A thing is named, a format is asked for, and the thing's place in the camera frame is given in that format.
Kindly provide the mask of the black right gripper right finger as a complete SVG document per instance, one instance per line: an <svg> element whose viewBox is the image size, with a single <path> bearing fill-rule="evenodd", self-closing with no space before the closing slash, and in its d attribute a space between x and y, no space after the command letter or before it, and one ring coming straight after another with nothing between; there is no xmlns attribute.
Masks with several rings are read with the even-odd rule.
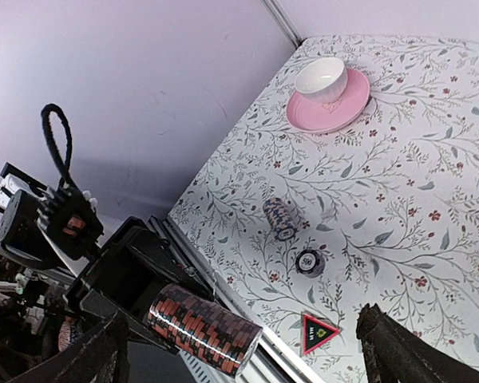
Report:
<svg viewBox="0 0 479 383"><path fill-rule="evenodd" d="M369 382L479 382L479 371L428 345L376 304L360 310L356 336Z"/></svg>

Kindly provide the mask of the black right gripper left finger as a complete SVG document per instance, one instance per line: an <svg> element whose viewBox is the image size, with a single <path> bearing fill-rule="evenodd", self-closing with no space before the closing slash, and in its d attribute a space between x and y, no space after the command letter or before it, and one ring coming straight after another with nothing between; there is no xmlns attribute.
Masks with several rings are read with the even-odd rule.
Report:
<svg viewBox="0 0 479 383"><path fill-rule="evenodd" d="M12 382L127 382L129 326L121 313L101 320L63 352Z"/></svg>

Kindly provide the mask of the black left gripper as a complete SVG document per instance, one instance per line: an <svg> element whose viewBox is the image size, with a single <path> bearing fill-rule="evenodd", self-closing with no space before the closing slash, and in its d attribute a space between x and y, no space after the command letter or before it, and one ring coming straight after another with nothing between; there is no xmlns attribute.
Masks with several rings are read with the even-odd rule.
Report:
<svg viewBox="0 0 479 383"><path fill-rule="evenodd" d="M69 258L98 257L97 239L103 234L103 225L91 203L78 188L50 189L38 209L40 230Z"/></svg>

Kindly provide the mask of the grey orange chip stack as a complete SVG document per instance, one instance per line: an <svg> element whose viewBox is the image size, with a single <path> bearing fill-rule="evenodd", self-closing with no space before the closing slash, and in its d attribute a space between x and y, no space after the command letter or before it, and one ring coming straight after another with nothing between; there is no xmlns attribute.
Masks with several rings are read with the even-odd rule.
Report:
<svg viewBox="0 0 479 383"><path fill-rule="evenodd" d="M295 237L296 225L286 204L279 197L267 199L263 204L263 212L277 240L287 241Z"/></svg>

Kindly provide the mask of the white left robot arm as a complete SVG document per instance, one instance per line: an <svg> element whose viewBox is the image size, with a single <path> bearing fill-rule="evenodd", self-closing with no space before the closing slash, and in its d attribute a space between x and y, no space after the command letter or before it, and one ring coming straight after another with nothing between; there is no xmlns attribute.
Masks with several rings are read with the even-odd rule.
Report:
<svg viewBox="0 0 479 383"><path fill-rule="evenodd" d="M178 284L200 298L211 290L199 283L176 259L172 243L136 217L126 219L107 240L97 244L103 226L83 193L72 187L49 189L40 201L37 225L75 280L65 293L69 308L98 318L123 314L131 334L176 353L173 341L149 329L148 309L169 284Z"/></svg>

